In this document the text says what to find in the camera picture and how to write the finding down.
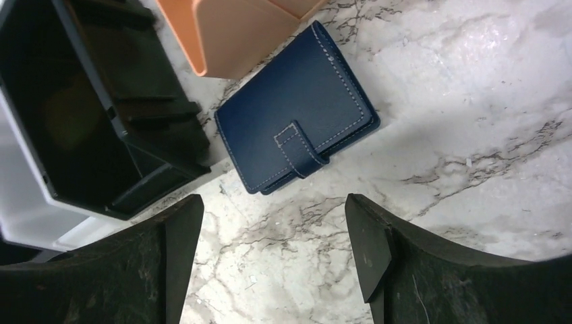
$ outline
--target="leather wallet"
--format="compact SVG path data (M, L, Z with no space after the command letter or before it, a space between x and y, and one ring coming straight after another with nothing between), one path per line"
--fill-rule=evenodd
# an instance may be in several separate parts
M334 41L312 23L214 115L247 191L306 178L380 124Z

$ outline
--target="orange box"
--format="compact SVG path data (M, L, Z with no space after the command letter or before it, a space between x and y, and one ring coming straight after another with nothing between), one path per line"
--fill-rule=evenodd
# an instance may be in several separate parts
M240 79L328 0L156 0L198 76Z

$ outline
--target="white marble countertop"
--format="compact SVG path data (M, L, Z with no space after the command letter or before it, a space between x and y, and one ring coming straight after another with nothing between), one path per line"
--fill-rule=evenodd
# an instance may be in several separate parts
M270 196L246 193L212 122L244 81L193 76L158 25L226 172L148 213L191 193L206 206L182 323L371 323L343 213L350 192L486 252L571 252L572 2L337 0L316 19L383 125Z

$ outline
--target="wallet strap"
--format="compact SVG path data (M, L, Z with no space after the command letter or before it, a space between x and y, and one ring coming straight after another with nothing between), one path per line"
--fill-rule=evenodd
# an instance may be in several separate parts
M292 171L301 179L318 171L329 163L312 147L297 121L293 120L286 128L274 136L278 149L282 151Z

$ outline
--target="marble surface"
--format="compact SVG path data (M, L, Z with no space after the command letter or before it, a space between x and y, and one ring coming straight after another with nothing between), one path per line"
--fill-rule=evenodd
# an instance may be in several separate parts
M350 192L486 252L571 252L572 2L337 0L316 19L383 125L270 196L246 193L212 122L245 80L193 76L157 26L221 170L142 216L204 200L182 323L371 323L343 214Z

